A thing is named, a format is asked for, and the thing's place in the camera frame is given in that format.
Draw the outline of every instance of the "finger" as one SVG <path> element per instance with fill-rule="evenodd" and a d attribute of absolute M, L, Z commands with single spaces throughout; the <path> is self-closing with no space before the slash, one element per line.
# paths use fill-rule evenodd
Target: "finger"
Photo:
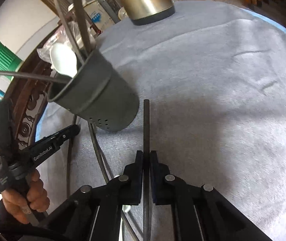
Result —
<path fill-rule="evenodd" d="M 36 182 L 32 181 L 30 183 L 30 189 L 27 193 L 27 200 L 29 202 L 33 202 L 36 199 L 38 199 L 44 191 L 43 186 L 44 186 L 44 183 L 40 179 Z"/>
<path fill-rule="evenodd" d="M 40 177 L 40 174 L 39 174 L 38 170 L 35 169 L 34 172 L 31 175 L 31 180 L 36 182 L 36 181 L 39 180 L 39 177 Z"/>
<path fill-rule="evenodd" d="M 46 199 L 47 199 L 47 191 L 44 190 L 41 196 L 35 201 L 31 202 L 29 206 L 31 209 L 34 209 L 34 210 L 42 208 L 43 205 L 45 204 Z"/>
<path fill-rule="evenodd" d="M 11 214 L 14 218 L 16 218 L 17 221 L 23 224 L 29 223 L 29 221 L 25 217 L 25 214 L 22 212 L 19 206 L 14 205 L 13 203 L 7 201 L 6 199 L 3 199 L 3 203 L 7 212 Z"/>
<path fill-rule="evenodd" d="M 37 209 L 37 212 L 45 212 L 49 208 L 49 205 L 50 205 L 49 198 L 46 198 L 45 203 L 41 208 Z"/>
<path fill-rule="evenodd" d="M 7 189 L 1 193 L 3 199 L 7 200 L 8 202 L 17 205 L 19 207 L 27 206 L 27 201 L 24 197 L 19 194 L 14 189 Z"/>

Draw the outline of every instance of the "perforated utensil holder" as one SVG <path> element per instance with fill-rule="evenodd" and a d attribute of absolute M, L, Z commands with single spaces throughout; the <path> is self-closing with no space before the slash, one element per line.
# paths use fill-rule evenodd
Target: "perforated utensil holder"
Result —
<path fill-rule="evenodd" d="M 51 84 L 47 100 L 106 131 L 126 128 L 139 107 L 137 94 L 97 49 L 68 84 Z"/>

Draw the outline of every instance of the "green bottle cap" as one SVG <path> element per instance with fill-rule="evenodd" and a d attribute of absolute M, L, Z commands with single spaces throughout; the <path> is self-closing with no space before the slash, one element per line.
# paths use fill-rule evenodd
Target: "green bottle cap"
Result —
<path fill-rule="evenodd" d="M 22 60 L 0 42 L 0 70 L 17 71 L 21 63 Z"/>

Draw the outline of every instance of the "plastic bag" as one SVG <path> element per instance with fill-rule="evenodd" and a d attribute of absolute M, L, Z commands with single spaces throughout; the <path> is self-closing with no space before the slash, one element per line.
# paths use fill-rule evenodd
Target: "plastic bag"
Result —
<path fill-rule="evenodd" d="M 77 38 L 80 37 L 80 32 L 78 28 L 77 22 L 69 22 L 68 23 L 70 30 L 72 32 L 72 35 L 77 41 Z M 49 50 L 53 46 L 54 43 L 59 42 L 66 44 L 69 48 L 72 49 L 72 44 L 70 43 L 70 40 L 67 37 L 65 28 L 63 25 L 61 25 L 56 32 L 51 36 L 48 41 L 44 44 L 43 48 L 37 49 L 37 53 L 39 58 L 41 58 L 45 62 L 52 63 L 51 58 L 49 56 Z"/>

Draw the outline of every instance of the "white cloth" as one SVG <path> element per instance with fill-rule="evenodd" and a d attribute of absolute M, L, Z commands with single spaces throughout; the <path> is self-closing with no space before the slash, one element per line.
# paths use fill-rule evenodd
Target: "white cloth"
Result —
<path fill-rule="evenodd" d="M 100 51 L 141 103 L 150 99 L 151 149 L 159 161 L 188 184 L 213 185 L 272 240 L 286 241 L 286 35 L 221 2 L 181 1 L 175 8 L 149 25 L 119 22 L 98 38 Z M 51 103 L 38 130 L 44 137 L 71 121 Z M 71 191 L 104 184 L 87 123 L 78 124 Z M 142 150 L 142 125 L 141 104 L 126 129 L 98 129 L 114 175 Z M 66 198 L 66 155 L 65 143 L 40 166 L 51 210 Z M 142 229 L 142 205 L 131 211 Z M 154 206 L 152 224 L 152 240 L 173 240 L 169 207 Z"/>

